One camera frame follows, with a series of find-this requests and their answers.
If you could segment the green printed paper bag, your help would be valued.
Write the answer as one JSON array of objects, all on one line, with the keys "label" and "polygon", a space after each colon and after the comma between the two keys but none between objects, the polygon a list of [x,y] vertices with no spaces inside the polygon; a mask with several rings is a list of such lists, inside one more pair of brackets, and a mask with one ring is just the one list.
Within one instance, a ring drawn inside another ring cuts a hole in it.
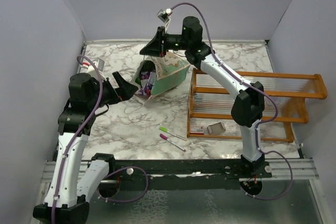
[{"label": "green printed paper bag", "polygon": [[164,92],[182,84],[190,66],[186,59],[171,52],[168,52],[163,58],[145,56],[132,77],[131,83],[139,89],[140,85],[136,84],[135,80],[141,71],[155,71],[156,81],[150,97],[139,95],[138,91],[135,95],[142,104],[148,103]]}]

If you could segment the purple snack packet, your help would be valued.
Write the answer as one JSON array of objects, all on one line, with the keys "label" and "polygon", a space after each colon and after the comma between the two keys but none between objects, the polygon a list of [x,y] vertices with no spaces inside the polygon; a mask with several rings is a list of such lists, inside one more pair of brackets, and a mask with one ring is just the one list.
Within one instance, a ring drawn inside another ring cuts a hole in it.
[{"label": "purple snack packet", "polygon": [[155,71],[141,71],[139,76],[136,78],[136,84],[139,84],[138,94],[150,97],[151,90],[154,87],[156,81],[156,72]]}]

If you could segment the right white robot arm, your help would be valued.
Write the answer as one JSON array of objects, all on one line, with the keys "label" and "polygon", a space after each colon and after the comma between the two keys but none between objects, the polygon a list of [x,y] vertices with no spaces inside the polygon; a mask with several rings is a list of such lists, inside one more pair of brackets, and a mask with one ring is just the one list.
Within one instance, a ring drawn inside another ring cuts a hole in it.
[{"label": "right white robot arm", "polygon": [[175,49],[184,50],[191,65],[211,76],[234,99],[231,116],[240,126],[243,141],[241,171],[246,177],[254,177],[265,161],[259,150],[259,123],[265,109],[263,85],[244,79],[220,60],[203,42],[203,27],[194,16],[183,19],[179,35],[168,34],[165,27],[158,27],[154,38],[140,50],[140,54],[163,58],[169,50]]}]

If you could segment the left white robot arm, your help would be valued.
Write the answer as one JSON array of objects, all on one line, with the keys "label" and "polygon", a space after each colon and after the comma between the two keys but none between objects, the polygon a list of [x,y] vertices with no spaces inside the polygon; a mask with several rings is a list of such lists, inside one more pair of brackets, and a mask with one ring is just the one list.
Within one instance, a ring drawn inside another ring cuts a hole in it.
[{"label": "left white robot arm", "polygon": [[117,88],[108,79],[88,73],[70,77],[70,98],[58,118],[58,153],[53,178],[44,202],[33,210],[33,217],[42,223],[86,223],[89,202],[100,182],[115,175],[114,156],[98,153],[79,177],[96,109],[130,100],[138,89],[118,72],[113,77]]}]

